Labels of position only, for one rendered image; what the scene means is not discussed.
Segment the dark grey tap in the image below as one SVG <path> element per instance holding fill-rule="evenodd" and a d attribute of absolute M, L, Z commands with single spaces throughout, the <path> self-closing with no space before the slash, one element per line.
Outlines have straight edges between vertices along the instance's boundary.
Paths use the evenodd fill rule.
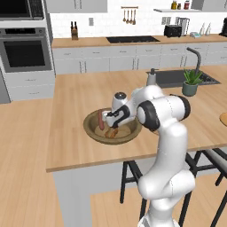
<path fill-rule="evenodd" d="M 190 48 L 190 47 L 187 47 L 186 50 L 188 50 L 188 51 L 194 53 L 194 54 L 197 56 L 197 58 L 198 58 L 198 60 L 197 60 L 197 65 L 196 65 L 196 68 L 195 68 L 195 75 L 197 75 L 197 73 L 199 72 L 200 63 L 201 63 L 201 56 L 200 56 L 200 53 L 199 53 L 198 51 L 196 51 L 196 50 Z"/>

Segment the black toaster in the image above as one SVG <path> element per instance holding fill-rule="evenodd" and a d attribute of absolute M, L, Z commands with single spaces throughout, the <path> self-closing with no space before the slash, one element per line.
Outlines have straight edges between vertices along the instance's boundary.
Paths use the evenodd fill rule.
<path fill-rule="evenodd" d="M 166 25 L 164 35 L 166 37 L 180 37 L 182 35 L 182 27 L 178 25 Z"/>

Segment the run of grey base cupboards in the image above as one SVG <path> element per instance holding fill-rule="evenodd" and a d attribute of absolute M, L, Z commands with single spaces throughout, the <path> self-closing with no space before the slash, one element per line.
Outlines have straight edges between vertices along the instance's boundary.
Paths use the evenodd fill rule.
<path fill-rule="evenodd" d="M 57 48 L 53 58 L 56 74 L 195 67 L 198 58 L 187 48 L 200 53 L 202 66 L 227 64 L 227 42 Z"/>

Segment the green plant in pot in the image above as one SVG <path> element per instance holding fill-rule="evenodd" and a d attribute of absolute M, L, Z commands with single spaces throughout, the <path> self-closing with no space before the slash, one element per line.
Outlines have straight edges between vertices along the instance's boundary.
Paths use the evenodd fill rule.
<path fill-rule="evenodd" d="M 198 85 L 202 82 L 200 79 L 202 73 L 196 70 L 184 70 L 182 92 L 186 97 L 192 97 L 196 94 Z"/>

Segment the grey cupboard below oven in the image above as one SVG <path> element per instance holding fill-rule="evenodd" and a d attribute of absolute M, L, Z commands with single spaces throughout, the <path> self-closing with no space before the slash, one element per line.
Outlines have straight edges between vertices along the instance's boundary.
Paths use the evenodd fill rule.
<path fill-rule="evenodd" d="M 4 80 L 11 101 L 53 98 L 55 87 L 53 71 L 6 73 Z"/>

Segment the white wall shelf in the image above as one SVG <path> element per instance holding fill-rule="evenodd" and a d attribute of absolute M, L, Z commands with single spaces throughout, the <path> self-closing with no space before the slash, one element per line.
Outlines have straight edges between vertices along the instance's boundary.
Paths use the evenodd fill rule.
<path fill-rule="evenodd" d="M 181 9 L 181 10 L 172 10 L 172 9 L 153 9 L 155 12 L 164 12 L 164 13 L 177 13 L 177 12 L 181 12 L 181 13 L 188 13 L 188 12 L 201 12 L 200 10 L 195 10 L 195 9 L 189 9 L 189 10 L 185 10 L 185 9 Z"/>

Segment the black hob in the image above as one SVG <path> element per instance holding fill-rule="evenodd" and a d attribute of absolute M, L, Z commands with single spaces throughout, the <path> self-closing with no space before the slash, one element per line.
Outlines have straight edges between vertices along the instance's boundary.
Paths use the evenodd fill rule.
<path fill-rule="evenodd" d="M 159 42 L 158 39 L 151 35 L 137 35 L 137 36 L 108 36 L 109 43 L 152 43 Z"/>

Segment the grey wall cupboards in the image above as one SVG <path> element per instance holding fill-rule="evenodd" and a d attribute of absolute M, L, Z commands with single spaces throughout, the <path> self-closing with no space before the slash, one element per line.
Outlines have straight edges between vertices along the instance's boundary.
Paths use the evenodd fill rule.
<path fill-rule="evenodd" d="M 46 0 L 49 13 L 107 12 L 107 0 Z"/>

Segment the steel wall oven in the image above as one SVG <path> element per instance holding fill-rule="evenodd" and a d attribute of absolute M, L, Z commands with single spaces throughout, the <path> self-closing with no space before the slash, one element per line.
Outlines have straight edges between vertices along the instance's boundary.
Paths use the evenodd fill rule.
<path fill-rule="evenodd" d="M 0 28 L 0 56 L 6 73 L 51 70 L 45 28 Z"/>

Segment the tan plate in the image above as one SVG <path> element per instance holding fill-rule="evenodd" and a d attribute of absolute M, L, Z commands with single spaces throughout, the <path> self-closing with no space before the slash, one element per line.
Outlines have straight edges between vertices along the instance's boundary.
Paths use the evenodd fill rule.
<path fill-rule="evenodd" d="M 222 113 L 219 117 L 220 122 L 227 127 L 227 112 Z"/>

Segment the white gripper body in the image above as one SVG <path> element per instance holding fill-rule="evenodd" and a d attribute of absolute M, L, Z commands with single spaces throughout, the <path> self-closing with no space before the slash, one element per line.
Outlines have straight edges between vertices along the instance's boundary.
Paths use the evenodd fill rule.
<path fill-rule="evenodd" d="M 118 112 L 109 112 L 106 116 L 106 123 L 110 128 L 116 129 L 118 127 L 118 120 L 120 116 Z"/>

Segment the black microwave oven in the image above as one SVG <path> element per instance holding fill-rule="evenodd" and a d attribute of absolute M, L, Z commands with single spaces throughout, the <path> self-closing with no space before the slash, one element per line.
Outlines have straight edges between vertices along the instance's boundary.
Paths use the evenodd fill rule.
<path fill-rule="evenodd" d="M 0 20 L 42 19 L 42 0 L 0 0 Z"/>

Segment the dark grey sink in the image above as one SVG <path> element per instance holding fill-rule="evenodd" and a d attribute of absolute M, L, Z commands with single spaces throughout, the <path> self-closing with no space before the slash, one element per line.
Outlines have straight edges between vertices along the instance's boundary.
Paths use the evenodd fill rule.
<path fill-rule="evenodd" d="M 156 71 L 156 83 L 161 88 L 182 87 L 185 81 L 184 70 Z M 200 85 L 220 84 L 215 78 L 202 73 Z"/>

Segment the orange-brown bun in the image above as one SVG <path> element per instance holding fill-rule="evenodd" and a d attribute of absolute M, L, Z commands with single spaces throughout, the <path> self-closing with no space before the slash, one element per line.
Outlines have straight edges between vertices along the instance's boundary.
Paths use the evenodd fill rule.
<path fill-rule="evenodd" d="M 118 129 L 109 128 L 107 130 L 107 132 L 105 133 L 105 137 L 107 137 L 107 138 L 115 138 L 117 133 L 118 133 Z"/>

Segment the wooden knife block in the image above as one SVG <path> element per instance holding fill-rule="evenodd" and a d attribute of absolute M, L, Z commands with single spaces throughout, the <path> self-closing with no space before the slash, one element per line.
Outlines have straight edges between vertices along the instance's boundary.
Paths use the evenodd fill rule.
<path fill-rule="evenodd" d="M 71 21 L 71 36 L 72 40 L 78 40 L 78 28 L 76 21 L 75 22 Z"/>

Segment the rail with hanging tools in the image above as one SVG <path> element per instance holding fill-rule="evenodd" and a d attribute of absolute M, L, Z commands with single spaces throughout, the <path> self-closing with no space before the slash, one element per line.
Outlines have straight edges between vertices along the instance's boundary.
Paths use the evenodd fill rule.
<path fill-rule="evenodd" d="M 126 24 L 135 25 L 136 24 L 136 14 L 138 7 L 137 6 L 122 6 L 121 9 L 123 10 L 123 19 L 122 21 Z"/>

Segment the reddish brown sausage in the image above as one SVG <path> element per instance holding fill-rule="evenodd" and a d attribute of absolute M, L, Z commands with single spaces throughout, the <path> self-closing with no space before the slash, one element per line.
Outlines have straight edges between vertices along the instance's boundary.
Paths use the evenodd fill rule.
<path fill-rule="evenodd" d="M 102 120 L 102 110 L 101 109 L 98 110 L 98 125 L 99 125 L 99 128 L 101 130 L 104 130 L 105 125 L 104 125 L 104 122 Z"/>

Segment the black coffee machine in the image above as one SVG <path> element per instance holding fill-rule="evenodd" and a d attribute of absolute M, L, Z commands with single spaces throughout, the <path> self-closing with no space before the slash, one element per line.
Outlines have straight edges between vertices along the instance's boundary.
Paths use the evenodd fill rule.
<path fill-rule="evenodd" d="M 222 32 L 219 35 L 227 37 L 227 17 L 223 20 Z"/>

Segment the white soap dispenser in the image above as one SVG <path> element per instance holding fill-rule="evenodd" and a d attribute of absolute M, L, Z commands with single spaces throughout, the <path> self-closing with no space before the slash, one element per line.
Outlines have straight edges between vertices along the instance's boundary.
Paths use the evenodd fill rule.
<path fill-rule="evenodd" d="M 155 69 L 152 68 L 151 71 L 148 73 L 148 77 L 147 77 L 147 82 L 146 85 L 155 85 L 156 84 L 156 73 L 155 73 Z"/>

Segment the grey wall cupboard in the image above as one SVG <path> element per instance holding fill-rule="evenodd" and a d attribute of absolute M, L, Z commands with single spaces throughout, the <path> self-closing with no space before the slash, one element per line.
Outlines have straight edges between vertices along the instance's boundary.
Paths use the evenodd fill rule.
<path fill-rule="evenodd" d="M 192 9 L 202 12 L 227 12 L 227 0 L 192 0 Z"/>

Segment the brown wooden bowl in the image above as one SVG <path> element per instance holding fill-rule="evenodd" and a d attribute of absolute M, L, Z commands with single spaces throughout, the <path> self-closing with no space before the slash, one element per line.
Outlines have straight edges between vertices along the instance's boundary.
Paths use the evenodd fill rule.
<path fill-rule="evenodd" d="M 107 112 L 111 111 L 111 108 L 101 109 L 102 112 L 105 110 Z M 134 139 L 142 129 L 142 125 L 139 123 L 138 119 L 130 121 L 118 128 L 118 133 L 115 138 L 105 137 L 105 133 L 109 129 L 108 125 L 104 121 L 105 128 L 101 130 L 98 125 L 98 110 L 90 113 L 83 122 L 83 127 L 85 132 L 89 137 L 98 141 L 99 143 L 105 145 L 120 145 L 129 142 Z"/>

